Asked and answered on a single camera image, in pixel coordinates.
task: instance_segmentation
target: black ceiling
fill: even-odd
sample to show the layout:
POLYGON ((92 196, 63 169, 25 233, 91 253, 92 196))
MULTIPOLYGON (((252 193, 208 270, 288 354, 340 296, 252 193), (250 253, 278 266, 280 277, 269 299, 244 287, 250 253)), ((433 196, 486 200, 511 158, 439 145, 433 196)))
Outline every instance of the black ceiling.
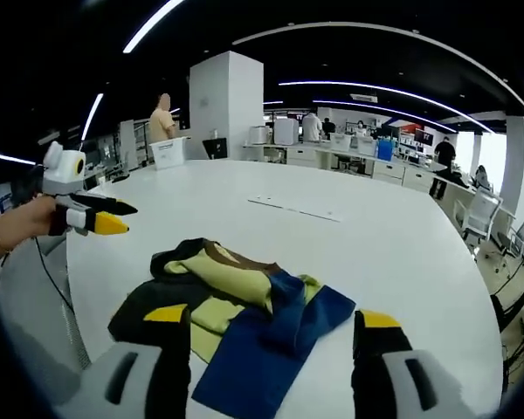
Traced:
POLYGON ((188 107, 191 65, 232 49, 265 64, 265 99, 310 106, 376 93, 379 105, 433 120, 454 116, 393 93, 345 86, 278 86, 281 81, 338 80, 421 94, 465 113, 524 114, 517 100, 482 71, 433 45, 383 31, 319 28, 289 31, 235 47, 257 32, 326 21, 418 30, 488 67, 524 99, 524 0, 505 8, 445 0, 186 0, 128 55, 122 49, 164 0, 0 3, 0 151, 38 158, 36 140, 85 124, 104 93, 89 136, 125 119, 146 118, 166 91, 188 107))

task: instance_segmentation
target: floor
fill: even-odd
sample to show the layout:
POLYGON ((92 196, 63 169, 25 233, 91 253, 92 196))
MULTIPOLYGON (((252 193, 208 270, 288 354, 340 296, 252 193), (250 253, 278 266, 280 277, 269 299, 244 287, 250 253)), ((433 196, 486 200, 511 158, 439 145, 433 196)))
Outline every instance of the floor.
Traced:
MULTIPOLYGON (((451 219, 455 228, 458 228, 452 219, 453 203, 450 202, 450 197, 446 196, 442 201, 436 200, 443 212, 451 219)), ((479 247, 477 254, 477 265, 483 280, 486 283, 487 290, 493 294, 507 281, 509 275, 513 274, 520 264, 519 259, 506 257, 507 267, 500 269, 497 273, 495 267, 500 261, 500 252, 497 245, 493 241, 485 241, 479 247)), ((524 266, 516 272, 514 278, 500 291, 498 295, 500 303, 503 308, 512 305, 513 302, 524 292, 524 266)), ((516 348, 522 342, 524 337, 523 325, 521 323, 521 316, 516 316, 514 321, 501 333, 501 343, 503 357, 513 354, 516 348)), ((524 373, 524 356, 518 359, 511 367, 509 374, 509 388, 511 388, 524 373)))

